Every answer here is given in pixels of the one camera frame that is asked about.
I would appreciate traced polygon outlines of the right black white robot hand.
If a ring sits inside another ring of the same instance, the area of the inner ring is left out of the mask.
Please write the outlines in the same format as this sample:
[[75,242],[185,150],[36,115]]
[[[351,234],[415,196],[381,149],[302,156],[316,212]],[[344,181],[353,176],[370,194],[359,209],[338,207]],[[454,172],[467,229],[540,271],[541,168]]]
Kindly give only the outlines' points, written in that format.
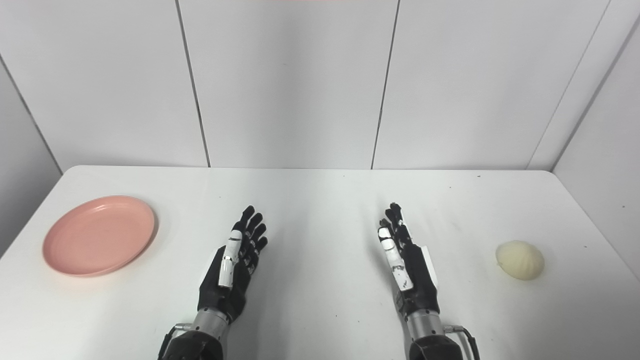
[[377,236],[398,288],[398,312],[405,318],[415,312],[440,313],[434,278],[423,249],[413,242],[402,207],[393,202],[384,214]]

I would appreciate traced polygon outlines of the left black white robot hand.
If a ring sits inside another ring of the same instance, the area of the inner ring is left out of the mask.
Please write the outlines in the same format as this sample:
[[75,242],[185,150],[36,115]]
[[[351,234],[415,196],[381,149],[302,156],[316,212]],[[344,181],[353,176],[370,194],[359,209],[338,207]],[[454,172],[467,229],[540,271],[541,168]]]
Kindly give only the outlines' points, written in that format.
[[253,205],[243,210],[224,246],[218,248],[198,293],[200,311],[217,310],[232,323],[247,304],[247,290],[268,244],[263,214]]

